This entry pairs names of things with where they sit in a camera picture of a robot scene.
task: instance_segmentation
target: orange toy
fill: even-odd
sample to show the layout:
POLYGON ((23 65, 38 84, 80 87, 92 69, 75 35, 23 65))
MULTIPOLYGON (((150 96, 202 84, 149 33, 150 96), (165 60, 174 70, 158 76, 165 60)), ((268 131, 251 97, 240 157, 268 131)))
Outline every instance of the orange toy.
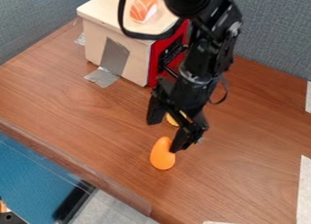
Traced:
POLYGON ((130 15, 134 21, 144 24, 156 13, 156 10, 156 0, 135 0, 130 15))
POLYGON ((157 169, 170 169, 175 164, 176 155, 169 152, 172 140, 169 137, 159 138, 150 154, 150 162, 157 169))

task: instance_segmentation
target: wooden tabletop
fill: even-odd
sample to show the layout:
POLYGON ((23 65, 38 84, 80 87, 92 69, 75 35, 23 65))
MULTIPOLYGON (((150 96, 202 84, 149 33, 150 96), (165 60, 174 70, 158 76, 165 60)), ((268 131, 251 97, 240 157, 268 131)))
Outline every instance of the wooden tabletop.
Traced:
POLYGON ((176 128, 146 124, 150 89, 84 79, 96 67, 74 43, 82 31, 72 22, 1 67, 2 131, 99 188, 129 188, 162 223, 296 223, 300 158, 311 157, 306 81, 237 57, 227 101, 205 108, 203 143, 159 171, 151 147, 176 128))

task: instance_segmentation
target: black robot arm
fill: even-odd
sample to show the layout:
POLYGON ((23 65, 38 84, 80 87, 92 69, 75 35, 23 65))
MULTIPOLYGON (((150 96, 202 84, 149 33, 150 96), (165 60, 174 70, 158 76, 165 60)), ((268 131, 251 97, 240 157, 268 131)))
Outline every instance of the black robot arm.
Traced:
POLYGON ((120 0, 118 20, 122 31, 141 39, 163 39, 174 34, 185 20, 191 22, 192 34, 184 63, 174 84, 165 78, 158 78, 153 89, 147 113, 147 123, 154 125, 162 122, 166 112, 178 123, 170 151, 187 149, 197 143, 208 130, 202 113, 210 100, 218 81, 231 66, 233 51, 242 15, 233 0, 164 0, 167 8, 180 19, 161 35, 145 35, 130 32, 123 26, 125 0, 120 0))

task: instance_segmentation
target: floor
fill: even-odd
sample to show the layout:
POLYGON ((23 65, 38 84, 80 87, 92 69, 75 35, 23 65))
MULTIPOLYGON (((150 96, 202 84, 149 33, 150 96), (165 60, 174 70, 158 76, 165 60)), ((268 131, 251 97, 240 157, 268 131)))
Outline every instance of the floor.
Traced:
POLYGON ((71 224, 156 223, 102 190, 97 190, 71 221, 71 224))

